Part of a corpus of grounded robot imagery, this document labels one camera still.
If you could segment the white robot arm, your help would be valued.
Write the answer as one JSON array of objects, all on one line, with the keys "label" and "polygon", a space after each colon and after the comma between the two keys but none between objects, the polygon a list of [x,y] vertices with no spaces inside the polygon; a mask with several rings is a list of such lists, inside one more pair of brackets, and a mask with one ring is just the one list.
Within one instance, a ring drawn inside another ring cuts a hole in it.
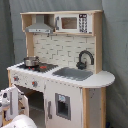
[{"label": "white robot arm", "polygon": [[18,115],[9,124],[2,128],[37,128],[37,126],[28,116]]}]

